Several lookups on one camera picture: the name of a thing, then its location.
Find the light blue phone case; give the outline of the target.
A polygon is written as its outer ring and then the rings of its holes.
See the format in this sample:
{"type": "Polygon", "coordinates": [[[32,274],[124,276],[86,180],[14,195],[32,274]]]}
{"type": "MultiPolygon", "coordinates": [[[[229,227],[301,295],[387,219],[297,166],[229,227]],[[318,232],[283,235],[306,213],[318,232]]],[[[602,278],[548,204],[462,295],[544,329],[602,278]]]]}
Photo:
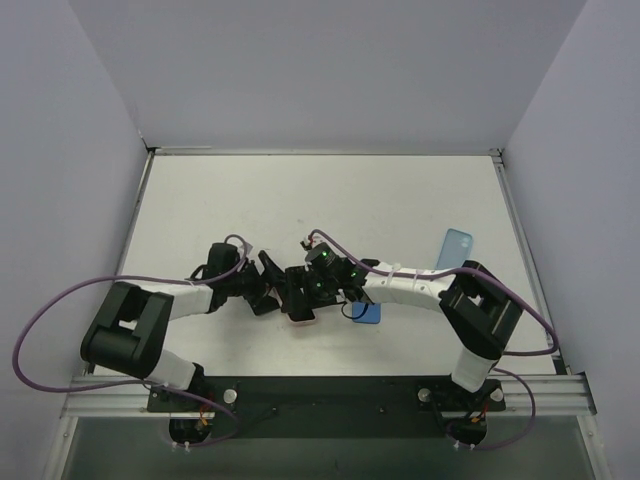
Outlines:
{"type": "Polygon", "coordinates": [[[461,267],[470,258],[473,243],[471,234],[449,228],[444,235],[436,269],[449,270],[461,267]]]}

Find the pink phone case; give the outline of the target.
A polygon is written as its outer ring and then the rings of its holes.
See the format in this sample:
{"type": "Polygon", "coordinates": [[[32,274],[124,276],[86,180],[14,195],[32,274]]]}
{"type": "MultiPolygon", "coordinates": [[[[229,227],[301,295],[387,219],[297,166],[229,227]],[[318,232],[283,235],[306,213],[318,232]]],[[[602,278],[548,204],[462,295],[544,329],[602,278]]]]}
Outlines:
{"type": "Polygon", "coordinates": [[[280,306],[280,311],[281,311],[282,315],[284,316],[284,318],[287,320],[287,322],[290,325],[295,326],[295,327],[306,327],[306,326],[314,325],[314,324],[317,323],[317,318],[316,317],[313,317],[313,318],[307,319],[307,320],[292,320],[290,315],[284,312],[284,310],[283,310],[284,303],[283,303],[283,301],[282,301],[282,299],[281,299],[281,297],[280,297],[280,295],[279,295],[279,293],[278,293],[278,291],[276,290],[275,287],[271,288],[270,295],[277,300],[277,302],[278,302],[278,304],[280,306]]]}

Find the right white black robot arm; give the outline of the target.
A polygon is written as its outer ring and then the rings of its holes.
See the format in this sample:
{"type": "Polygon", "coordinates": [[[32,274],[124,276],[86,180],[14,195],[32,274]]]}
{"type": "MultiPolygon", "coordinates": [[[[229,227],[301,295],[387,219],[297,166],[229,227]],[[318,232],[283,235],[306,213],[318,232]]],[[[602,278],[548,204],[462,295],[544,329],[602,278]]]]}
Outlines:
{"type": "Polygon", "coordinates": [[[276,291],[294,321],[340,303],[396,304],[441,312],[462,344],[451,373],[453,383],[478,391],[505,353],[523,309],[493,284],[478,262],[463,273],[403,268],[376,259],[352,260],[321,242],[306,252],[305,264],[284,271],[276,291]]]}

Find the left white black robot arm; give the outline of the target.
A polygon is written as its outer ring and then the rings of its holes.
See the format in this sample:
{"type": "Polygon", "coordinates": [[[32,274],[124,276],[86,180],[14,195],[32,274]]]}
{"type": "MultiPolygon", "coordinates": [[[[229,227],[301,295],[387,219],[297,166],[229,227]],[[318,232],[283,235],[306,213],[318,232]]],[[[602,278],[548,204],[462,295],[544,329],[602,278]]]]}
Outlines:
{"type": "Polygon", "coordinates": [[[241,297],[256,316],[280,308],[270,294],[284,278],[261,251],[255,262],[229,243],[211,245],[207,261],[184,284],[117,281],[109,289],[80,346],[81,358],[130,377],[170,388],[169,398],[183,411],[204,402],[205,387],[195,380],[202,368],[164,348],[172,320],[209,314],[228,298],[241,297]]]}

